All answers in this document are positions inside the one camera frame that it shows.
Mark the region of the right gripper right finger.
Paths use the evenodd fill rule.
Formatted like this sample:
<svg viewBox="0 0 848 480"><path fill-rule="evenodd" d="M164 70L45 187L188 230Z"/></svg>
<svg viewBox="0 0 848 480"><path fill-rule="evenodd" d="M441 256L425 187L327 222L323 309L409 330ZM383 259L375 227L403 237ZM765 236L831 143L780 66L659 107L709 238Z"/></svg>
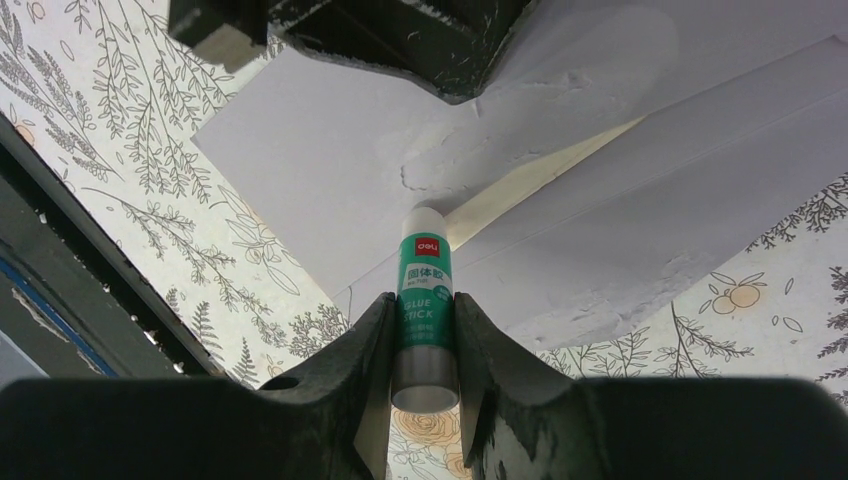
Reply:
<svg viewBox="0 0 848 480"><path fill-rule="evenodd" d="M574 380L454 300L465 465L476 479L843 479L847 415L788 378Z"/></svg>

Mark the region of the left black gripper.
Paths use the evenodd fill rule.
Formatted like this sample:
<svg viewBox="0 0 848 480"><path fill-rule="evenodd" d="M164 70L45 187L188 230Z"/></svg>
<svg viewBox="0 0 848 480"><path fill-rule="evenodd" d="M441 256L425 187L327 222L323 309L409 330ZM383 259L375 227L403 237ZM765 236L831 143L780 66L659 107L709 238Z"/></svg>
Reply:
<svg viewBox="0 0 848 480"><path fill-rule="evenodd" d="M534 10L529 0L171 0L168 35L235 73L269 30L299 53L408 80L449 105L482 94Z"/></svg>

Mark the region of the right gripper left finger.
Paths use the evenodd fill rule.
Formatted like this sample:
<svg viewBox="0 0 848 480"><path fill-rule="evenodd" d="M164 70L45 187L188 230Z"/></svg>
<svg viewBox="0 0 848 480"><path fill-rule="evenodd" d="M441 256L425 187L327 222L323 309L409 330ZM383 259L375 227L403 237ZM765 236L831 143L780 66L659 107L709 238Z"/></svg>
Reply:
<svg viewBox="0 0 848 480"><path fill-rule="evenodd" d="M395 297L251 390L220 377L26 379L1 393L5 479L382 479Z"/></svg>

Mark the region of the small green white bottle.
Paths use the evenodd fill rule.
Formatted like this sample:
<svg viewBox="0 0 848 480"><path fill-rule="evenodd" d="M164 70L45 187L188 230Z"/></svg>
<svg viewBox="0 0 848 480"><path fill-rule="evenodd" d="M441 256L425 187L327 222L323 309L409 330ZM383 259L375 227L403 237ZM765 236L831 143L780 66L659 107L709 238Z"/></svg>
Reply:
<svg viewBox="0 0 848 480"><path fill-rule="evenodd" d="M397 409L429 415L458 404L453 303L445 218L430 207L418 207L403 221L398 250L391 381L391 401Z"/></svg>

